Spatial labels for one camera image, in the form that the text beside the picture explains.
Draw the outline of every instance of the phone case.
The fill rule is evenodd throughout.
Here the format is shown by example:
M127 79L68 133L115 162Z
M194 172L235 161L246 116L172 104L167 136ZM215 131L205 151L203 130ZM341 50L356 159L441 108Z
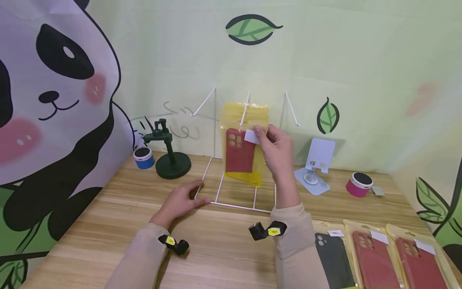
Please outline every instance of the phone case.
M245 131L226 130L226 171L252 172L255 144L244 141Z
M352 237L364 289L399 288L387 244L374 240L370 233L355 231Z
M447 289L434 255L404 238L396 239L396 247L410 289Z
M316 249L330 289L354 287L355 282L343 240L316 233Z

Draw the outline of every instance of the red phone case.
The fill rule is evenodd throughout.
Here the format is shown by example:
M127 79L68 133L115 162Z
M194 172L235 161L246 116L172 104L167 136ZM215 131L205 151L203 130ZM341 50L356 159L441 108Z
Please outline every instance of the red phone case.
M396 289L400 287L387 244L374 240L369 233L353 232L364 289Z
M226 130L226 172L252 172L255 144L244 136L245 131Z
M447 289L434 255L404 238L396 239L396 247L410 289Z

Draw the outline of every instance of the panda nose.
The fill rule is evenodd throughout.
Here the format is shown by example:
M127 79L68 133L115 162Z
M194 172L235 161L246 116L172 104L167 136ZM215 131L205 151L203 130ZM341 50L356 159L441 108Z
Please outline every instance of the panda nose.
M47 91L39 95L38 100L43 104L49 104L50 102L54 102L59 97L59 93L57 91Z

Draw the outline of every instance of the wire display stand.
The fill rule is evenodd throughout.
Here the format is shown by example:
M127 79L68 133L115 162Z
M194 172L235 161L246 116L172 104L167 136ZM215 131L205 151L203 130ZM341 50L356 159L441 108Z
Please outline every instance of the wire display stand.
M207 97L202 101L202 103L196 109L196 111L191 114L192 117L196 116L197 113L199 112L199 110L201 110L202 106L207 102L207 100L212 95L213 95L213 106L214 106L214 109L213 109L213 111L214 111L214 116L213 116L213 120L214 120L214 122L213 122L213 156L210 157L210 160L208 161L207 168L205 169L204 175L202 176L202 180L205 179L205 176L207 175L207 172L208 172L208 169L210 167L210 164L211 164L212 160L213 159L220 159L220 160L223 159L222 157L218 157L216 155L216 142L217 142L216 141L216 139L217 139L216 122L218 120L217 119L217 88L213 88L212 91L207 95ZM245 101L244 112L242 114L242 119L241 119L241 124L240 124L241 126L242 126L242 124L244 122L245 112L246 112L247 107L249 105L249 101L250 101L250 91L247 94L247 99ZM286 102L289 104L290 112L292 114L294 123L297 126L300 126L300 124L297 121L297 118L295 117L295 112L293 111L292 104L291 104L290 99L289 99L289 94L285 93L284 100L283 100L283 105L282 105L282 113L281 113L281 120L280 120L280 123L279 123L279 127L281 127L282 120L284 119L284 111L285 111L285 108L286 108ZM220 203L218 201L218 197L220 195L220 189L221 189L221 185L223 184L224 177L225 177L225 172L223 172L223 174L221 175L220 185L218 186L217 194L215 196L215 201L211 201L210 203L215 204L215 205L219 205L219 206L225 206L225 207L231 207L231 208L237 208L237 209L244 209L244 210L250 210L250 211L255 211L255 212L271 213L271 211L263 210L263 209L257 209L255 207L255 203L256 203L256 200L257 200L257 191L258 191L257 187L255 187L254 203L253 203L252 207L244 207L244 206L237 206L237 205L231 205L231 204L226 204L226 203ZM200 190L201 190L200 187L197 188L197 192L194 195L194 199L197 199L197 195L199 194ZM276 206L276 184L274 184L274 205Z

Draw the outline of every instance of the person's left hand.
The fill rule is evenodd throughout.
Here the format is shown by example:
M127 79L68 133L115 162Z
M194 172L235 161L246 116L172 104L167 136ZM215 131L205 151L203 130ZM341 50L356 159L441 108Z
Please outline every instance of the person's left hand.
M181 217L194 208L210 203L209 199L191 200L189 198L189 193L192 190L203 185L204 181L197 179L175 187L164 201L160 210L152 216L149 222L168 230L170 224L176 218Z

